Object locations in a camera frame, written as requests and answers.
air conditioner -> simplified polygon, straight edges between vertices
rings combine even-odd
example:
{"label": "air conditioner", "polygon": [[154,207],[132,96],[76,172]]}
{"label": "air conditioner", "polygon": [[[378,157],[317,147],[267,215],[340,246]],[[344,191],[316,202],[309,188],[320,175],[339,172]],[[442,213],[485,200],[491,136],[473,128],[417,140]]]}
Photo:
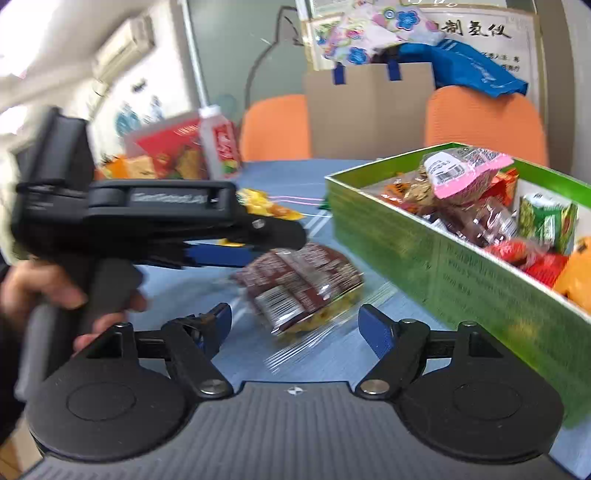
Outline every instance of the air conditioner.
{"label": "air conditioner", "polygon": [[111,85],[152,48],[154,33],[150,17],[126,20],[96,54],[93,67],[95,79]]}

black circular pad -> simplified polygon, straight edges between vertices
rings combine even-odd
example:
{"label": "black circular pad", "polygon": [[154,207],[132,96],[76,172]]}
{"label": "black circular pad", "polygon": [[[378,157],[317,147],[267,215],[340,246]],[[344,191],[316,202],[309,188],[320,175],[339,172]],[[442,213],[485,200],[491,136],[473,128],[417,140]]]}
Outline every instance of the black circular pad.
{"label": "black circular pad", "polygon": [[419,439],[447,455],[525,461],[550,450],[563,416],[556,391],[535,372],[527,374],[495,359],[452,363],[415,380],[397,407]]}
{"label": "black circular pad", "polygon": [[86,462],[133,457],[180,427],[183,393],[137,362],[80,359],[46,380],[27,404],[36,441],[53,454]]}

blue bag handle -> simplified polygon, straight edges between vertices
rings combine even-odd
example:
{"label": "blue bag handle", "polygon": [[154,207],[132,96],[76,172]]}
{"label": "blue bag handle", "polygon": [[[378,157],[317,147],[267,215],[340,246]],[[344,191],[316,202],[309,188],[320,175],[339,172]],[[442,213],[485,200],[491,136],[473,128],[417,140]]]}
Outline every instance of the blue bag handle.
{"label": "blue bag handle", "polygon": [[[402,80],[402,76],[400,75],[400,64],[396,60],[388,60],[387,67],[388,77],[390,78],[391,82]],[[337,63],[335,69],[333,70],[333,83],[335,85],[345,85],[346,83],[345,67],[342,63]]]}

yellow snack wrapper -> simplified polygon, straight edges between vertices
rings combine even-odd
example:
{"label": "yellow snack wrapper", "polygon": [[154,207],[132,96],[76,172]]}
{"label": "yellow snack wrapper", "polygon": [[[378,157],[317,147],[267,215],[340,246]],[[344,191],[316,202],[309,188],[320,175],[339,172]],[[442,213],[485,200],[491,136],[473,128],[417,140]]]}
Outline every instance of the yellow snack wrapper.
{"label": "yellow snack wrapper", "polygon": [[260,190],[240,189],[237,192],[237,197],[238,201],[252,215],[275,217],[282,220],[301,220],[304,218],[300,212],[273,203],[269,200],[267,194]]}
{"label": "yellow snack wrapper", "polygon": [[554,291],[591,313],[591,237],[580,239],[556,280]]}

blue table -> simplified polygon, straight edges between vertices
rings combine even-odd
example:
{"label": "blue table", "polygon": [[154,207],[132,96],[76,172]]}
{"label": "blue table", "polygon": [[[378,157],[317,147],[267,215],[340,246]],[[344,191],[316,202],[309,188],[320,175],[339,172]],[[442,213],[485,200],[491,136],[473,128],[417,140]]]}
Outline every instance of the blue table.
{"label": "blue table", "polygon": [[[308,160],[248,164],[238,178],[241,187],[266,191],[270,196],[320,199],[324,197],[324,176],[362,164],[352,160]],[[316,203],[298,200],[303,203]],[[379,276],[334,239],[329,212],[312,205],[284,203],[307,215],[302,220],[311,240],[338,249],[353,260],[365,276],[369,296],[378,296],[380,309],[390,318],[415,318],[432,329],[445,327],[403,292]],[[142,330],[157,329],[166,321],[191,313],[206,312],[219,302],[232,306],[232,331],[213,363],[237,390],[244,380],[306,382],[349,381],[354,388],[377,363],[377,357],[356,328],[356,319],[326,332],[313,348],[300,345],[295,355],[271,336],[269,328],[256,318],[239,297],[229,279],[233,269],[187,268],[183,271],[143,267],[143,290],[151,300],[149,311],[133,314],[132,322]],[[144,361],[165,373],[161,361]],[[427,370],[441,368],[449,361],[432,360]],[[562,429],[552,450],[553,457],[579,478],[591,472],[591,421],[575,429]]]}

